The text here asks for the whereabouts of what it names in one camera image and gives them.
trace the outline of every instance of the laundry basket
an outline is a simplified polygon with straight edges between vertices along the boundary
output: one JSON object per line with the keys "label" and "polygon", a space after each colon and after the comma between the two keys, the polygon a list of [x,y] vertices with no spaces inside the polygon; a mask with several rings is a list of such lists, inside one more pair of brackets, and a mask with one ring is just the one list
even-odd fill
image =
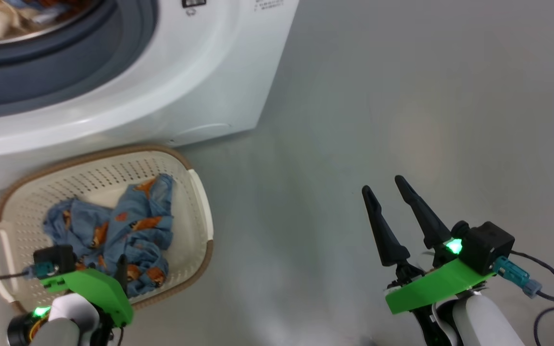
{"label": "laundry basket", "polygon": [[[0,200],[0,274],[18,273],[33,264],[33,252],[52,246],[42,230],[51,206],[77,197],[114,208],[129,184],[166,173],[174,178],[173,239],[163,253],[169,263],[160,287],[130,299],[134,309],[154,304],[192,285],[213,253],[213,220],[204,187],[182,155],[156,145],[127,147],[83,156],[19,180]],[[19,312],[50,305],[51,294],[39,280],[0,281],[0,295]]]}

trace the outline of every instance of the gray floor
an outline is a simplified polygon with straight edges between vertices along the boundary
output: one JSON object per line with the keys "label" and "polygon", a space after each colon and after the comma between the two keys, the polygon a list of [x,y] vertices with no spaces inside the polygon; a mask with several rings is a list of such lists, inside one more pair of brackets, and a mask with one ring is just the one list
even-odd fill
{"label": "gray floor", "polygon": [[[444,219],[493,221],[554,265],[554,2],[302,0],[259,127],[182,149],[204,181],[215,254],[144,309],[124,345],[421,345],[391,316],[360,189],[424,250],[393,183]],[[518,261],[554,294],[554,278]],[[543,307],[486,291],[527,345]],[[0,300],[0,345],[11,312]],[[554,345],[554,315],[541,328]]]}

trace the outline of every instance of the label on washing machine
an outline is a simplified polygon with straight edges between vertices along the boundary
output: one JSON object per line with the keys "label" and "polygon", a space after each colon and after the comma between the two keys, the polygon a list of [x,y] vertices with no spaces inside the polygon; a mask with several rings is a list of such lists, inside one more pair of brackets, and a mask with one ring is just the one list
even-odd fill
{"label": "label on washing machine", "polygon": [[254,11],[264,11],[283,6],[285,0],[255,0]]}

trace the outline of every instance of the white washing machine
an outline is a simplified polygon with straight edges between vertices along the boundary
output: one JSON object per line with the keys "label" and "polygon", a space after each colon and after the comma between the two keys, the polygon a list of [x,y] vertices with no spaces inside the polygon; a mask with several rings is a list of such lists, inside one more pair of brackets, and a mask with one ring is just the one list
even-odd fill
{"label": "white washing machine", "polygon": [[0,190],[71,156],[252,129],[298,0],[100,0],[0,42]]}

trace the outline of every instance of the green bracket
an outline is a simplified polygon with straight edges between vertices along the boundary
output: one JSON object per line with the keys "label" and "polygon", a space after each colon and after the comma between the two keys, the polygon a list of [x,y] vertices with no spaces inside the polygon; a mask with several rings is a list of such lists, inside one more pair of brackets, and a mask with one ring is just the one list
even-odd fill
{"label": "green bracket", "polygon": [[68,289],[78,293],[110,315],[117,328],[131,324],[134,319],[134,310],[121,284],[95,269],[77,270],[42,279],[40,282],[50,293]]}
{"label": "green bracket", "polygon": [[482,276],[460,259],[450,261],[422,278],[404,285],[386,296],[393,315],[437,303],[488,280],[494,273]]}

